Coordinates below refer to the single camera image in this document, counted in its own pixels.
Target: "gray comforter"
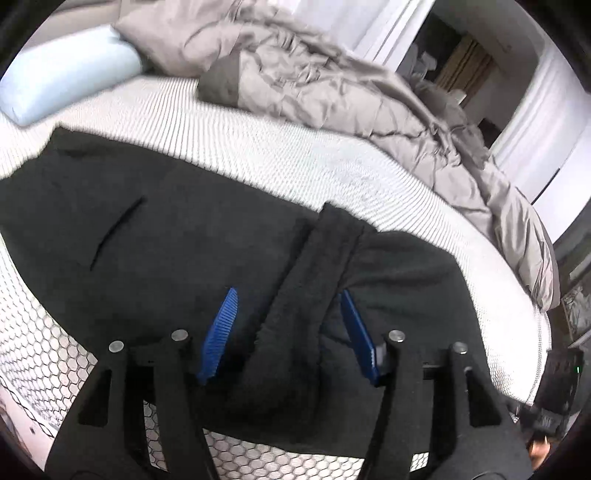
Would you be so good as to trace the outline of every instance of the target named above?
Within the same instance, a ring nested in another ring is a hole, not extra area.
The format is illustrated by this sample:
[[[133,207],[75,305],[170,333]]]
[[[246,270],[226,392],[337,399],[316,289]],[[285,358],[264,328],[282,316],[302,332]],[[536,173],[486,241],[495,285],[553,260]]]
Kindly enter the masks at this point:
[[[494,243],[543,310],[557,305],[539,217],[444,92],[417,85],[417,96],[265,0],[159,0],[115,28],[166,74],[198,77],[203,101],[374,143]]]

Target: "striped mattress fabric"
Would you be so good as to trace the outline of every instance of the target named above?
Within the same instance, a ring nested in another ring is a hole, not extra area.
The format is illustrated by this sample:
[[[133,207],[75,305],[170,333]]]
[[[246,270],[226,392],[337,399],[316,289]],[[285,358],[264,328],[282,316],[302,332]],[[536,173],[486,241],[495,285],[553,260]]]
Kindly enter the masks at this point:
[[[27,129],[0,116],[0,177],[37,155],[62,124],[182,158],[316,211],[331,201],[380,231],[413,233],[457,259],[497,389],[533,401],[551,347],[547,316],[467,220],[368,142],[198,102],[196,85],[192,79],[143,76]],[[54,434],[95,362],[27,289],[0,239],[2,384],[44,431]],[[163,463],[154,411],[146,406],[146,412],[152,459]],[[320,472],[319,478],[337,478],[356,475],[361,465],[356,459],[300,456],[216,433],[207,438],[227,478],[290,480]],[[417,462],[426,461],[425,455],[416,456]]]

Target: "light blue pillow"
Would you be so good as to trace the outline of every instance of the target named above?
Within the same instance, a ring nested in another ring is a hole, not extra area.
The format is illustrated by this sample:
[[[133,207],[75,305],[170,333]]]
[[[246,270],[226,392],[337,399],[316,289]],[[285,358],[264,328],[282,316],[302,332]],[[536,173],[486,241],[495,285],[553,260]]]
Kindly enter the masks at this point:
[[[0,111],[21,127],[142,72],[110,26],[90,28],[19,53],[0,80]]]

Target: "screw head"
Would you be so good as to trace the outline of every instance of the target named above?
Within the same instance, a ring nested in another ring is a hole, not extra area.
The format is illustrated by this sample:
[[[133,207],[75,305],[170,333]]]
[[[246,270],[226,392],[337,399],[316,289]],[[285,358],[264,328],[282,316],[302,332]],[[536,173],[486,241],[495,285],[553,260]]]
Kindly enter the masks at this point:
[[[115,340],[109,344],[109,352],[111,353],[119,353],[123,350],[124,344],[121,340]]]
[[[468,346],[463,342],[456,342],[452,345],[452,349],[454,352],[459,353],[460,355],[465,355],[468,352]]]
[[[175,330],[170,335],[170,338],[172,338],[175,342],[182,342],[187,337],[189,337],[189,333],[184,329]]]
[[[388,333],[388,338],[393,342],[400,343],[404,341],[406,335],[400,330],[390,330]]]

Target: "black towel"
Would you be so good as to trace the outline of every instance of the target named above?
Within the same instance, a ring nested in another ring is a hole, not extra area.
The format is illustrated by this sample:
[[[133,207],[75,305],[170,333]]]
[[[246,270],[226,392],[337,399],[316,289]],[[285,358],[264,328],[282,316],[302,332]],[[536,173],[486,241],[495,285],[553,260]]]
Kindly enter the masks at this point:
[[[0,181],[0,229],[27,286],[99,360],[113,340],[183,328],[196,373],[235,288],[222,363],[196,395],[210,430],[302,453],[365,454],[382,393],[350,347],[344,288],[374,339],[403,330],[429,360],[461,340],[488,371],[447,252],[141,147],[57,128],[39,157]]]

